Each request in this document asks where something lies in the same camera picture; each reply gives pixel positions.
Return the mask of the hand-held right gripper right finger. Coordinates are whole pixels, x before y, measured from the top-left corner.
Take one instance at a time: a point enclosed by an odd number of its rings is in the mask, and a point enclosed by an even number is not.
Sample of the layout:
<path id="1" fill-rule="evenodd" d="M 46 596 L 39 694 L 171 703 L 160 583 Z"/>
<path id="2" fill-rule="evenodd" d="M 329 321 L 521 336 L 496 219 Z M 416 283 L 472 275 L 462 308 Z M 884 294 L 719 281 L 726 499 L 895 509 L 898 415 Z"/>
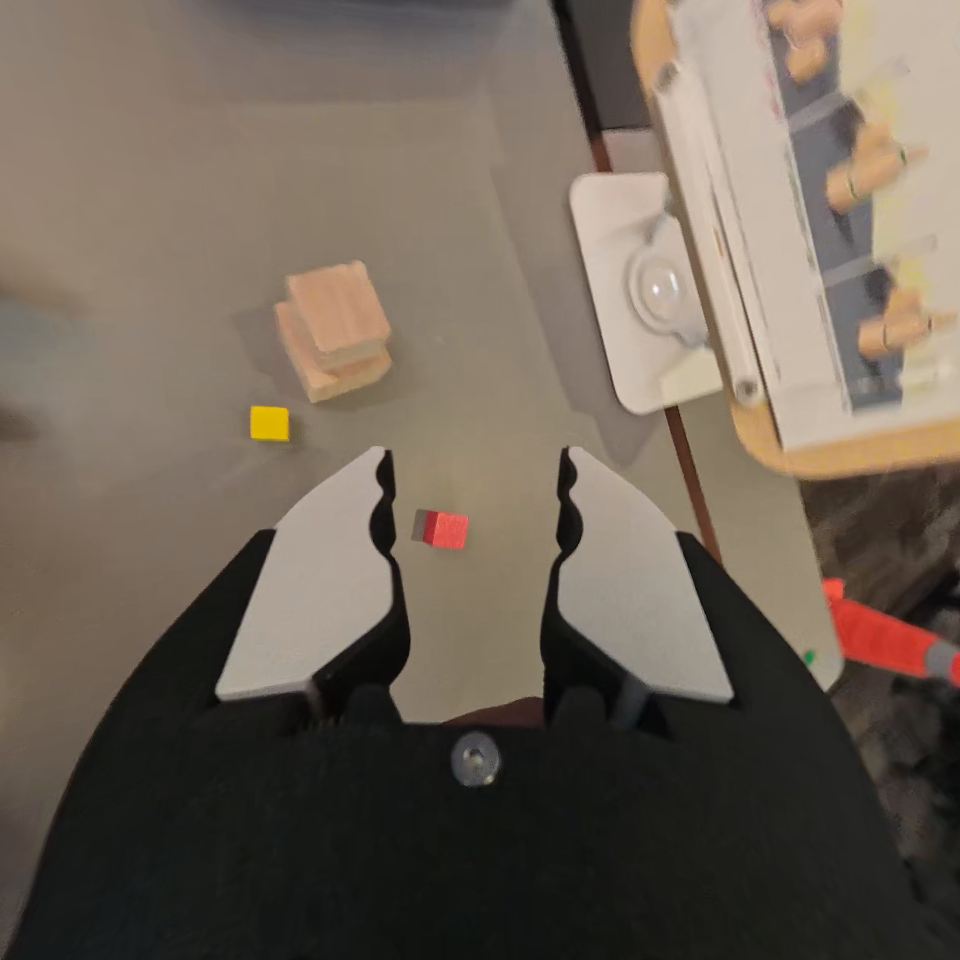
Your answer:
<path id="1" fill-rule="evenodd" d="M 608 710 L 641 710 L 652 695 L 732 702 L 681 531 L 579 446 L 560 454 L 557 498 L 540 627 L 546 709 L 574 688 L 596 691 Z"/>

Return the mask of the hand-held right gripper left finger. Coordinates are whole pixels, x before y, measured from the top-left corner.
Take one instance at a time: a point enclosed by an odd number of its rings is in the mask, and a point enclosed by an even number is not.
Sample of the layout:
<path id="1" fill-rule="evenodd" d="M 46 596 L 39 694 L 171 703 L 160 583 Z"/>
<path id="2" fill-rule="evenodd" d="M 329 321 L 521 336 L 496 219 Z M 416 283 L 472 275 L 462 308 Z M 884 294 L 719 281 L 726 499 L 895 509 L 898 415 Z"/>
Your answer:
<path id="1" fill-rule="evenodd" d="M 223 703 L 389 688 L 411 650 L 396 540 L 392 452 L 373 446 L 312 488 L 274 526 L 217 681 Z"/>

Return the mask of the red wooden cube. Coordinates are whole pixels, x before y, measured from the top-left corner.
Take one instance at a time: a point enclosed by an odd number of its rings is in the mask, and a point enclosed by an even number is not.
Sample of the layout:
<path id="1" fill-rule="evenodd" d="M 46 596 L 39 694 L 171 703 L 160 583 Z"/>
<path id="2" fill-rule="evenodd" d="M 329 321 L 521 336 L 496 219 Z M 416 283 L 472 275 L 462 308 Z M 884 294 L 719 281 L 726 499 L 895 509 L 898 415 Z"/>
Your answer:
<path id="1" fill-rule="evenodd" d="M 463 550 L 469 529 L 470 520 L 464 514 L 416 510 L 411 540 L 438 549 Z"/>

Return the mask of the large wooden cube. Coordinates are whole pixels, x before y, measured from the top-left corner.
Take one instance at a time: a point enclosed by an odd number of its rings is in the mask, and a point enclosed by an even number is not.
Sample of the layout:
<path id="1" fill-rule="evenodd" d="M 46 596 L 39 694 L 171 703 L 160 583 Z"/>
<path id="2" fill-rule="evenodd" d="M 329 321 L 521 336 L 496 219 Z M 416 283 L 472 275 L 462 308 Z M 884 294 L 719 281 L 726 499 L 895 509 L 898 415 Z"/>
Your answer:
<path id="1" fill-rule="evenodd" d="M 324 368 L 318 350 L 292 303 L 281 301 L 273 307 L 279 339 L 309 402 L 319 403 L 371 386 L 384 378 L 393 366 L 385 347 L 364 359 Z"/>

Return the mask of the medium wooden cube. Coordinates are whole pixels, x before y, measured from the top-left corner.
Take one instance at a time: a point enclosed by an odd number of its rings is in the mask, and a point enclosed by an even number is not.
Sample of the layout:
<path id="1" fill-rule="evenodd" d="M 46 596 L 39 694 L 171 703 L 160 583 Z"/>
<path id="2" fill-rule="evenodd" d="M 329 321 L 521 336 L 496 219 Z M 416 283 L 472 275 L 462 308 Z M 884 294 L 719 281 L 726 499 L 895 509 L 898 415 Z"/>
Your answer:
<path id="1" fill-rule="evenodd" d="M 390 323 L 362 261 L 292 273 L 285 283 L 322 369 L 367 360 L 387 347 Z"/>

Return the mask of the wooden display board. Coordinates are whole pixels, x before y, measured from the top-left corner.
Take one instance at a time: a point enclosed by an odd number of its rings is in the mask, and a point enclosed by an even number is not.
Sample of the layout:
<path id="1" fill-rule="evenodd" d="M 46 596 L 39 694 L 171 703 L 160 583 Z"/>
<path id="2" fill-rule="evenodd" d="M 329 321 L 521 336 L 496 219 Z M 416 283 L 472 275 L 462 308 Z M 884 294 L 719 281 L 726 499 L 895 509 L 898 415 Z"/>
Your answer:
<path id="1" fill-rule="evenodd" d="M 911 427 L 872 429 L 859 437 L 790 452 L 782 446 L 767 399 L 749 403 L 740 399 L 727 349 L 731 336 L 725 335 L 724 325 L 716 312 L 718 296 L 713 290 L 714 283 L 704 272 L 704 268 L 711 265 L 714 259 L 723 262 L 724 256 L 714 238 L 707 241 L 697 238 L 690 217 L 693 212 L 691 188 L 677 165 L 678 152 L 670 140 L 664 114 L 655 102 L 660 91 L 660 80 L 664 72 L 672 68 L 677 55 L 677 44 L 670 24 L 670 8 L 673 5 L 673 2 L 666 1 L 632 3 L 630 55 L 650 106 L 654 131 L 664 149 L 667 177 L 678 200 L 679 222 L 690 255 L 697 292 L 702 299 L 709 342 L 716 353 L 726 404 L 739 443 L 753 460 L 766 469 L 811 481 L 892 474 L 958 463 L 958 416 L 927 420 Z"/>

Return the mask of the orange striped traffic cone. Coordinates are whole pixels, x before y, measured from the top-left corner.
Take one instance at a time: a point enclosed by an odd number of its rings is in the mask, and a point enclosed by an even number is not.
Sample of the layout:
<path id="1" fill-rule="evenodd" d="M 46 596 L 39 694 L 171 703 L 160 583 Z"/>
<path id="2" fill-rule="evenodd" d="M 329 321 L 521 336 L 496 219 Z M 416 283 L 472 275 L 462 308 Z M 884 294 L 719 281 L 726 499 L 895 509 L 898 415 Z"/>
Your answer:
<path id="1" fill-rule="evenodd" d="M 959 689 L 958 646 L 848 598 L 842 580 L 823 579 L 822 592 L 846 661 Z"/>

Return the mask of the white instruction sheet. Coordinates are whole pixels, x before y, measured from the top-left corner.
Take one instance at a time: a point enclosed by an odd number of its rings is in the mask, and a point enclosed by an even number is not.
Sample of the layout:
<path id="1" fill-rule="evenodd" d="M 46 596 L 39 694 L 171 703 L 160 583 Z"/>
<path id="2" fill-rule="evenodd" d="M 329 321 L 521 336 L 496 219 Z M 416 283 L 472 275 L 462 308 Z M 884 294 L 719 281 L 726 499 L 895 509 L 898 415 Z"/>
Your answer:
<path id="1" fill-rule="evenodd" d="M 957 2 L 678 2 L 657 93 L 784 453 L 958 421 Z"/>

